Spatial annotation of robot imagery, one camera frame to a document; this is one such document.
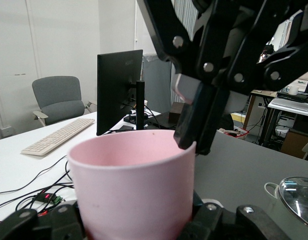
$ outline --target pink plastic cup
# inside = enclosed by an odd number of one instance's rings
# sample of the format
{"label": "pink plastic cup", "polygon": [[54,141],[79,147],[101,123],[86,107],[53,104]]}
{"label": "pink plastic cup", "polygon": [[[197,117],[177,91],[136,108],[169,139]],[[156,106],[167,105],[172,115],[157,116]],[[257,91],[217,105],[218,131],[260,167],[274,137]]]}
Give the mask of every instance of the pink plastic cup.
{"label": "pink plastic cup", "polygon": [[108,134],[68,159],[89,240],[175,240],[191,219],[195,147],[172,130]]}

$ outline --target cable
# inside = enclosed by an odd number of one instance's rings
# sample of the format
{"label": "cable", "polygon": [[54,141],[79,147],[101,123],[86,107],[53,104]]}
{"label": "cable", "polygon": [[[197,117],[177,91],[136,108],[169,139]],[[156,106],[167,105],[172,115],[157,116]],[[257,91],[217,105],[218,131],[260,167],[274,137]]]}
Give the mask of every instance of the cable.
{"label": "cable", "polygon": [[15,211],[18,211],[18,207],[20,206],[20,204],[22,204],[24,201],[26,201],[26,200],[28,200],[28,199],[30,199],[30,198],[33,198],[33,197],[35,197],[35,195],[28,196],[28,197],[22,199],[22,200],[16,205]]}
{"label": "cable", "polygon": [[[72,184],[72,182],[63,182],[63,183],[53,184],[53,185],[50,185],[50,187],[64,186],[65,184]],[[36,192],[38,192],[38,191],[44,190],[45,188],[46,188],[46,187],[43,187],[43,188],[40,188],[40,189],[31,191],[31,192],[29,192],[29,193],[27,193],[27,194],[21,195],[21,196],[19,196],[19,197],[13,198],[13,199],[11,199],[11,200],[8,200],[8,201],[6,201],[6,202],[3,202],[3,203],[0,204],[0,207],[3,207],[4,205],[7,205],[7,204],[9,204],[9,203],[11,203],[11,202],[13,202],[13,201],[18,200],[18,199],[21,199],[21,198],[23,198],[23,197],[25,197],[25,196],[27,196],[27,195],[29,195],[29,194],[33,194],[33,193],[36,193]]]}
{"label": "cable", "polygon": [[56,183],[58,183],[58,182],[59,182],[61,179],[63,179],[66,175],[67,175],[67,173],[65,173],[64,175],[62,175],[62,176],[61,176],[57,181],[55,181],[52,185],[50,185],[50,186],[48,186],[48,187],[46,187],[46,188],[43,188],[42,191],[41,191],[40,193],[38,193],[38,194],[36,195],[36,197],[33,199],[33,202],[31,203],[31,205],[30,205],[29,208],[30,208],[30,209],[32,208],[34,202],[36,201],[37,197],[38,197],[41,193],[44,193],[44,192],[46,192],[47,190],[51,189]]}
{"label": "cable", "polygon": [[253,127],[252,127],[250,130],[248,130],[248,131],[251,131],[254,127],[259,126],[259,125],[257,125],[257,124],[259,124],[259,123],[263,120],[263,118],[265,117],[265,111],[266,111],[266,110],[267,110],[267,108],[264,109],[262,116],[260,117],[259,121],[258,121],[256,124],[252,124],[252,125],[246,126],[246,128],[247,128],[247,127],[253,126]]}
{"label": "cable", "polygon": [[68,164],[68,161],[65,164],[65,172],[66,172],[67,176],[69,177],[70,181],[73,181],[73,179],[69,176],[70,170],[67,170],[67,164]]}
{"label": "cable", "polygon": [[156,120],[156,122],[157,122],[157,124],[158,124],[158,127],[159,127],[159,129],[160,129],[160,125],[159,125],[159,122],[158,122],[158,120],[157,120],[155,114],[153,114],[153,112],[149,109],[149,107],[146,106],[146,108],[150,111],[150,113],[152,114],[153,118],[155,118],[155,120]]}
{"label": "cable", "polygon": [[124,106],[129,106],[129,107],[131,107],[133,110],[136,110],[134,106],[131,106],[131,105],[129,105],[129,104],[122,103],[122,105],[124,105]]}
{"label": "cable", "polygon": [[50,204],[50,202],[52,201],[52,197],[54,195],[56,195],[57,192],[59,192],[61,189],[64,189],[64,188],[71,188],[72,186],[62,186],[61,188],[57,189],[53,194],[52,196],[50,197],[50,199],[48,200],[48,203],[46,203],[46,205],[44,206],[44,208],[42,210],[40,210],[38,212],[38,214],[41,214],[43,213],[46,209],[47,209],[47,206]]}
{"label": "cable", "polygon": [[50,166],[49,168],[46,168],[46,169],[44,169],[44,170],[41,170],[35,177],[34,177],[34,179],[33,180],[31,180],[28,184],[26,184],[25,186],[23,186],[23,187],[21,187],[21,188],[18,188],[18,189],[15,189],[15,190],[8,190],[8,191],[1,191],[0,192],[0,194],[6,194],[6,193],[13,193],[13,192],[17,192],[17,191],[19,191],[19,190],[21,190],[21,189],[24,189],[25,187],[27,187],[29,184],[31,184],[34,180],[36,180],[39,176],[40,176],[40,174],[42,173],[42,172],[44,172],[44,171],[47,171],[47,170],[50,170],[51,168],[53,168],[57,163],[59,163],[62,159],[64,159],[66,157],[66,155],[65,156],[63,156],[61,159],[59,159],[55,164],[53,164],[52,166]]}

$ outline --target metal bolt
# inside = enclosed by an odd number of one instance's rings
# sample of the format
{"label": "metal bolt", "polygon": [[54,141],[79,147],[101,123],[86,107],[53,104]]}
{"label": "metal bolt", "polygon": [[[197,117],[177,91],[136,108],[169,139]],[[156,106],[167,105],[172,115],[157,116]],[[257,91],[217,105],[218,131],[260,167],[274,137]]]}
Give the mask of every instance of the metal bolt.
{"label": "metal bolt", "polygon": [[182,47],[184,44],[184,39],[181,36],[175,36],[173,39],[173,45],[176,48]]}
{"label": "metal bolt", "polygon": [[67,211],[68,208],[66,206],[61,207],[60,209],[58,209],[59,213],[64,213],[65,211]]}
{"label": "metal bolt", "polygon": [[214,204],[208,204],[206,207],[208,210],[211,210],[211,211],[215,211],[217,209],[217,207]]}
{"label": "metal bolt", "polygon": [[235,82],[237,82],[237,83],[242,83],[242,82],[244,82],[244,76],[243,76],[243,74],[237,73],[237,74],[234,76],[234,80],[235,80]]}
{"label": "metal bolt", "polygon": [[252,209],[250,206],[244,207],[243,210],[247,212],[248,214],[254,212],[254,209]]}
{"label": "metal bolt", "polygon": [[211,71],[214,70],[214,64],[212,64],[211,62],[206,62],[204,63],[204,71],[207,73],[210,73]]}
{"label": "metal bolt", "polygon": [[272,80],[279,80],[279,79],[280,79],[280,77],[279,77],[279,72],[277,72],[277,71],[272,72],[272,73],[270,74],[270,78],[271,78]]}
{"label": "metal bolt", "polygon": [[25,217],[27,217],[27,216],[29,216],[29,215],[30,215],[30,212],[29,212],[29,211],[25,211],[25,212],[23,212],[22,214],[20,214],[19,217],[20,217],[20,218],[25,218]]}

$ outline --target white keyboard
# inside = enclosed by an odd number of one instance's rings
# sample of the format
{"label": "white keyboard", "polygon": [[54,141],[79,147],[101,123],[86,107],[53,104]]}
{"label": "white keyboard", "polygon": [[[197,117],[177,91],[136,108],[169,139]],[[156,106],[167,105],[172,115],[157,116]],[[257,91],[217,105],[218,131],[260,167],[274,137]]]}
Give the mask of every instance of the white keyboard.
{"label": "white keyboard", "polygon": [[45,155],[87,128],[90,124],[93,123],[93,121],[95,120],[89,118],[79,118],[25,148],[21,151],[21,153],[37,156]]}

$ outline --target power outlet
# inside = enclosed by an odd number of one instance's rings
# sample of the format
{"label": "power outlet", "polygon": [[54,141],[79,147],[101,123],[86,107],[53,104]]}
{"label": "power outlet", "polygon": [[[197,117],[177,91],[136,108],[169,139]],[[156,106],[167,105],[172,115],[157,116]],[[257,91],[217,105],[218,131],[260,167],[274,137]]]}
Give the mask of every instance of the power outlet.
{"label": "power outlet", "polygon": [[264,109],[264,108],[265,108],[265,104],[259,103],[259,104],[258,104],[258,107],[259,107],[260,109]]}
{"label": "power outlet", "polygon": [[14,134],[14,128],[12,126],[1,127],[0,134],[3,138],[10,137]]}

